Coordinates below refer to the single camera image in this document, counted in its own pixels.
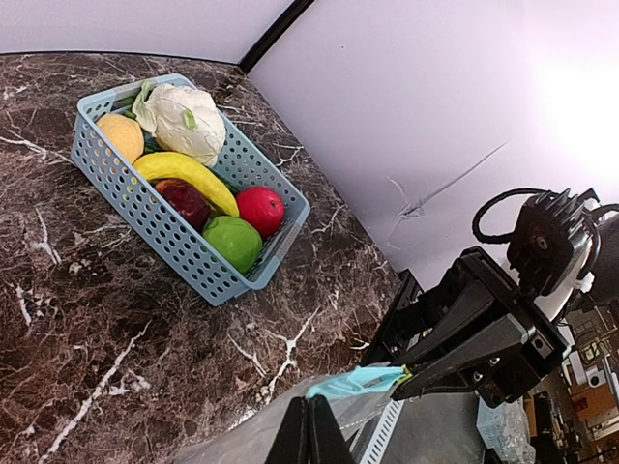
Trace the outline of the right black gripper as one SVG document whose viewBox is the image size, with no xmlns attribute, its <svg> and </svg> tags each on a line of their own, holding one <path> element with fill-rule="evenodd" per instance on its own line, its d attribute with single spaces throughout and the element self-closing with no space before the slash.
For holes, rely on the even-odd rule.
<svg viewBox="0 0 619 464">
<path fill-rule="evenodd" d="M 476 392 L 496 408 L 520 399 L 569 355 L 556 325 L 479 246 L 466 249 L 427 291 L 409 272 L 400 278 L 361 360 L 407 369 L 394 401 Z"/>
</svg>

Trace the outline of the yellow banana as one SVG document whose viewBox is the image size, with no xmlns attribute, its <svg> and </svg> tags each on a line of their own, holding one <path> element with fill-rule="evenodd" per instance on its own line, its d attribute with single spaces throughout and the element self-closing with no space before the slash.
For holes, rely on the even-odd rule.
<svg viewBox="0 0 619 464">
<path fill-rule="evenodd" d="M 194 186 L 224 215 L 240 216 L 237 201 L 209 168 L 197 160 L 176 152 L 156 152 L 138 158 L 134 169 L 146 180 L 180 179 Z"/>
</svg>

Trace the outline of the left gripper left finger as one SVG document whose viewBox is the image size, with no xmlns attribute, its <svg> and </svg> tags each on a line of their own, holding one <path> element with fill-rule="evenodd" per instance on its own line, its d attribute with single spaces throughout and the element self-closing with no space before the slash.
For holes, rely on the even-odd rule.
<svg viewBox="0 0 619 464">
<path fill-rule="evenodd" d="M 304 397 L 293 398 L 278 432 L 278 462 L 310 462 L 310 410 Z"/>
</svg>

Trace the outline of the orange fruit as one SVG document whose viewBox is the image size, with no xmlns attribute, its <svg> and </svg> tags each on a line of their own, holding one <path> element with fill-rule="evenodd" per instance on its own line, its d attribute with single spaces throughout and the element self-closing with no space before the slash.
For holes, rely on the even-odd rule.
<svg viewBox="0 0 619 464">
<path fill-rule="evenodd" d="M 135 120 L 124 115 L 108 113 L 98 120 L 97 126 L 130 164 L 134 164 L 142 156 L 144 136 L 141 126 Z"/>
</svg>

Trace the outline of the blue basket in plastic wrap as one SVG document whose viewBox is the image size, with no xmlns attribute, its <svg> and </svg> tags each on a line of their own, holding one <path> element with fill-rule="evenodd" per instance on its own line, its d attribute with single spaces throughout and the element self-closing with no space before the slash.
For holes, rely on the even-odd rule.
<svg viewBox="0 0 619 464">
<path fill-rule="evenodd" d="M 503 463 L 535 463 L 536 451 L 530 444 L 530 430 L 522 399 L 490 408 L 480 398 L 476 428 L 486 448 L 494 450 Z"/>
</svg>

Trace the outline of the dark red apple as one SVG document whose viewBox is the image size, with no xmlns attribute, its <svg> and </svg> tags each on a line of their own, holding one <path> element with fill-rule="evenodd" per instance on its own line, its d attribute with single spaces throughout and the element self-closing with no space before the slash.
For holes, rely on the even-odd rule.
<svg viewBox="0 0 619 464">
<path fill-rule="evenodd" d="M 211 206 L 200 191 L 182 179 L 164 179 L 156 183 L 157 192 L 197 232 L 205 227 Z"/>
</svg>

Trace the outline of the right black frame post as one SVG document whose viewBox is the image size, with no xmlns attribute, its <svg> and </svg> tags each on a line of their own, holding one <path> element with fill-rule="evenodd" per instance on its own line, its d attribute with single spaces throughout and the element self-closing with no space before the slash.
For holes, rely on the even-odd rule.
<svg viewBox="0 0 619 464">
<path fill-rule="evenodd" d="M 313 3 L 314 0 L 293 0 L 238 62 L 238 68 L 249 74 Z"/>
</svg>

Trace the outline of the clear zip top bag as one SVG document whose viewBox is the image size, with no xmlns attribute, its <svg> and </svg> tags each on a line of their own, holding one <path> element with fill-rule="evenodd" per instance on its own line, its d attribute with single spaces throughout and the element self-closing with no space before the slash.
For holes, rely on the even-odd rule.
<svg viewBox="0 0 619 464">
<path fill-rule="evenodd" d="M 175 463 L 279 463 L 278 432 L 295 397 L 327 398 L 339 429 L 347 440 L 380 414 L 391 394 L 410 373 L 385 363 L 357 366 L 338 375 L 309 377 L 221 436 L 180 449 Z"/>
</svg>

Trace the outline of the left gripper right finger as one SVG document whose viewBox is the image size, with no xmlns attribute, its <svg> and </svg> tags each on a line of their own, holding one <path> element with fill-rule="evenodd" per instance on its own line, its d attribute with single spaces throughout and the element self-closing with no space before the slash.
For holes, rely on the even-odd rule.
<svg viewBox="0 0 619 464">
<path fill-rule="evenodd" d="M 309 399 L 309 462 L 311 464 L 354 464 L 327 398 Z"/>
</svg>

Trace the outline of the white cauliflower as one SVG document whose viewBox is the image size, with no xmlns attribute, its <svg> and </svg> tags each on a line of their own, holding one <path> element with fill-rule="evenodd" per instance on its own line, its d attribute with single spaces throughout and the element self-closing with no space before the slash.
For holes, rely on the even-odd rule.
<svg viewBox="0 0 619 464">
<path fill-rule="evenodd" d="M 187 155 L 207 167 L 217 164 L 226 127 L 208 92 L 147 80 L 133 101 L 132 113 L 166 151 Z"/>
</svg>

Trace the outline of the green apple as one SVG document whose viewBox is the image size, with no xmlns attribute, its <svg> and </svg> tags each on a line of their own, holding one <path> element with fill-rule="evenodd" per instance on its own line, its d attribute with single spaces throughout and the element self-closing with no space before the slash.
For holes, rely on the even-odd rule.
<svg viewBox="0 0 619 464">
<path fill-rule="evenodd" d="M 254 265 L 263 247 L 260 234 L 239 217 L 215 217 L 202 230 L 202 237 L 243 275 Z"/>
</svg>

